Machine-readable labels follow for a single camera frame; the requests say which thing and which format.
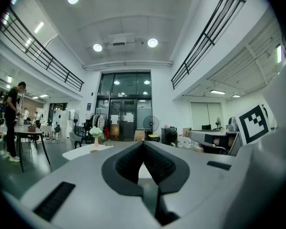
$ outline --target floor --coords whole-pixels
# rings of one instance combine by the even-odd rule
[[[117,146],[126,142],[109,140],[107,143],[110,146]],[[12,163],[7,159],[5,151],[3,151],[4,143],[0,142],[0,185],[3,190],[18,199],[36,182],[67,163],[68,161],[62,157],[62,154],[73,149],[69,139],[65,143],[45,142],[51,162],[50,166],[41,142],[37,143],[37,147],[32,142],[32,151],[30,151],[28,143],[22,143],[24,168],[24,172],[22,172],[20,163]]]

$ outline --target window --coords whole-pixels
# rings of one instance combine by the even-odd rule
[[[103,75],[102,85],[101,85],[99,95],[110,95],[112,81],[113,81],[113,74]]]
[[[151,95],[152,83],[150,73],[138,73],[138,95]]]
[[[152,116],[152,101],[151,100],[138,100],[137,103],[137,129],[147,129],[144,128],[143,122],[146,117]]]
[[[137,94],[137,74],[115,74],[113,81],[113,95]]]
[[[98,100],[96,102],[96,114],[108,114],[109,101]]]

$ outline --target paper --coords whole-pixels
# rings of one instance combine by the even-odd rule
[[[243,145],[256,143],[270,130],[269,120],[262,105],[256,105],[236,117]]]
[[[133,114],[132,113],[126,113],[126,115],[124,115],[124,121],[133,122]]]
[[[110,119],[111,119],[111,124],[112,125],[117,125],[118,124],[118,121],[119,121],[119,115],[117,114],[117,115],[111,115],[110,116]]]

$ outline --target glass entrance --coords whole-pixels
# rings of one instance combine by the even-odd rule
[[[109,122],[111,140],[133,141],[136,129],[136,100],[111,100]]]

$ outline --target standing fan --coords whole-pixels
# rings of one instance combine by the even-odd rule
[[[152,130],[152,132],[155,132],[159,128],[159,121],[154,116],[148,116],[143,121],[143,127],[145,130]]]
[[[220,128],[221,128],[221,120],[220,120],[220,118],[218,117],[217,118],[217,120],[216,120],[216,123],[215,123],[216,125],[217,125],[217,129],[219,130]]]
[[[75,125],[74,133],[76,132],[76,125],[79,123],[80,118],[77,113],[72,113],[69,118],[69,125],[73,128],[73,124]]]

